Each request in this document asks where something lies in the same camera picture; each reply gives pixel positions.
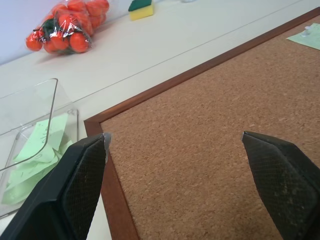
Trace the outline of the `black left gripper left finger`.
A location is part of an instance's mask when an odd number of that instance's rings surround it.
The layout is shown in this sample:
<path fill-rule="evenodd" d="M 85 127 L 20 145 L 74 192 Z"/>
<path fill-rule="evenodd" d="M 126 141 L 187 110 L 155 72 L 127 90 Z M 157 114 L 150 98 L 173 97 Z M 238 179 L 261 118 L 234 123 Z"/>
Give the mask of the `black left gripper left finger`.
<path fill-rule="evenodd" d="M 2 240 L 85 240 L 98 204 L 111 142 L 109 133 L 70 145 L 33 188 Z"/>

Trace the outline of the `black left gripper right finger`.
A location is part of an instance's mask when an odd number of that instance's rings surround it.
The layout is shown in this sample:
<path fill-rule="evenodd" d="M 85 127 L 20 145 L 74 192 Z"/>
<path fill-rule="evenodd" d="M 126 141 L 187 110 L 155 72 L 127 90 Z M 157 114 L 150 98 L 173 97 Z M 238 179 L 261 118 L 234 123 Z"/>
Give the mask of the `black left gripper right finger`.
<path fill-rule="evenodd" d="M 244 131 L 253 180 L 284 240 L 320 238 L 320 169 L 293 143 Z"/>

